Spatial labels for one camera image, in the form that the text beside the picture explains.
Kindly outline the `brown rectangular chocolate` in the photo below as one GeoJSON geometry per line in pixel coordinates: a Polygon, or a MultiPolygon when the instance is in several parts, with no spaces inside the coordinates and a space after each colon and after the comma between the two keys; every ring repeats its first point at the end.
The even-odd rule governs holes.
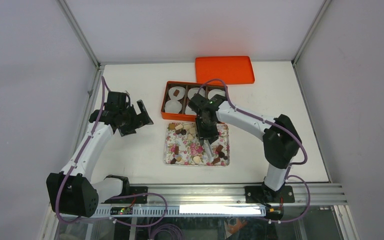
{"type": "Polygon", "coordinates": [[[174,91],[174,93],[173,93],[173,95],[174,95],[175,97],[177,97],[179,94],[180,94],[180,91],[179,91],[178,89],[176,89],[176,90],[174,91]]]}

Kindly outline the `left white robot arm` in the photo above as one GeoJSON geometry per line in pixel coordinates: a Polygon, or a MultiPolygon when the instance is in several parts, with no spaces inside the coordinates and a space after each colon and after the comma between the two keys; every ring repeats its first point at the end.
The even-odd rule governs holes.
{"type": "Polygon", "coordinates": [[[101,153],[115,134],[126,137],[154,123],[143,101],[136,103],[138,110],[126,92],[109,92],[100,108],[91,113],[86,133],[68,163],[60,172],[48,175],[49,200],[58,217],[90,218],[100,203],[112,198],[118,203],[129,200],[131,190],[127,177],[110,174],[96,183],[91,182],[91,177],[101,153]]]}

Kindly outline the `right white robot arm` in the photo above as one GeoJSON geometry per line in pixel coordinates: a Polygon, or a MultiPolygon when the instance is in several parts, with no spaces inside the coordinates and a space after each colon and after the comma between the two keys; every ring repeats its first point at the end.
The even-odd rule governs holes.
{"type": "Polygon", "coordinates": [[[221,123],[233,125],[262,142],[268,169],[260,197],[269,203],[276,202],[282,196],[291,161],[302,147],[302,140],[291,119],[284,114],[266,118],[247,112],[220,94],[210,99],[195,94],[188,102],[188,107],[196,113],[198,141],[208,157],[213,155],[210,146],[219,139],[217,125],[221,123]]]}

